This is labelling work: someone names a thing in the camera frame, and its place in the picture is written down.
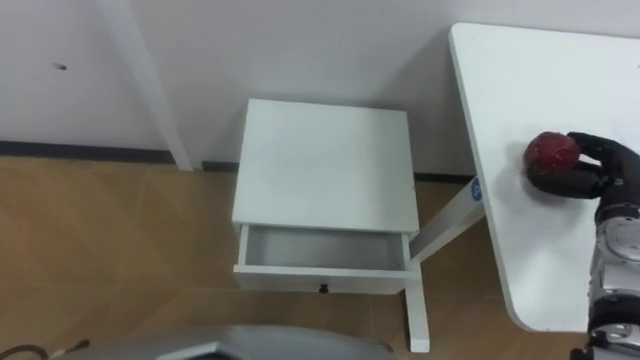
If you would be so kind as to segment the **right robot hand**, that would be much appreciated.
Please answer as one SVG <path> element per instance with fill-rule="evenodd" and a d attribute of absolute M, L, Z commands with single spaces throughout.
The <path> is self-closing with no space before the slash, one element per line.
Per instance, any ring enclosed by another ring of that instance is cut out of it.
<path fill-rule="evenodd" d="M 529 183 L 547 194 L 596 199 L 601 209 L 639 206 L 639 155 L 583 132 L 543 132 L 523 155 Z"/>

